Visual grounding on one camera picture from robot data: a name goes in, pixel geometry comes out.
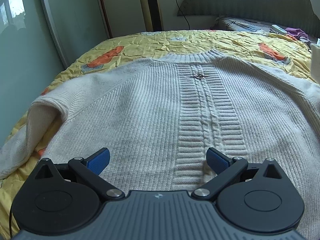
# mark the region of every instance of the white knit sweater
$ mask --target white knit sweater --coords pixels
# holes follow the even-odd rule
[[[193,78],[204,74],[202,80]],[[193,190],[213,177],[208,147],[249,162],[275,158],[305,203],[299,232],[320,238],[320,87],[216,51],[140,59],[65,82],[31,105],[4,145],[0,178],[24,163],[57,114],[44,157],[111,153],[101,177],[127,192]]]

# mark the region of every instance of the black wire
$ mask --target black wire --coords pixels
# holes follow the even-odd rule
[[[10,232],[10,238],[12,238],[12,205],[10,207],[10,212],[9,212],[9,232]]]
[[[189,22],[188,22],[187,18],[185,17],[185,15],[184,15],[183,11],[181,11],[180,6],[179,6],[179,4],[178,4],[178,1],[177,1],[177,0],[176,0],[176,3],[177,3],[177,6],[178,6],[178,8],[179,8],[179,11],[182,13],[183,17],[186,19],[186,21],[187,21],[187,23],[188,23],[188,28],[189,28],[189,30],[190,30],[190,24],[189,24]]]

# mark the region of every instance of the gray gripper base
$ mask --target gray gripper base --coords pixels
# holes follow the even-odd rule
[[[186,191],[132,191],[128,198],[107,203],[92,223],[62,236],[21,231],[15,240],[301,240],[296,231],[278,236],[252,235],[226,223],[209,201]]]

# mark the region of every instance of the ribbed neckline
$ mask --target ribbed neckline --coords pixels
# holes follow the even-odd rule
[[[169,53],[166,56],[161,57],[158,59],[159,61],[163,62],[172,62],[172,63],[181,63],[184,64],[213,64],[215,61],[218,61],[222,58],[226,57],[226,55],[218,52],[215,49],[211,49],[206,52],[196,53],[196,54],[172,54]]]

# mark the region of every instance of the yellow bedspread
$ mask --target yellow bedspread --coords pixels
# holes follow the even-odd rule
[[[168,53],[188,54],[216,49],[226,55],[283,69],[290,75],[309,79],[311,54],[308,47],[290,36],[227,31],[170,31],[138,33],[104,41],[56,76],[43,94],[78,76],[105,72],[142,57],[160,58]],[[10,136],[25,125],[27,114],[15,125]],[[17,171],[0,182],[0,233],[9,239],[9,210],[12,200],[59,129],[59,117],[52,123],[34,154]],[[15,221],[13,233],[18,232]]]

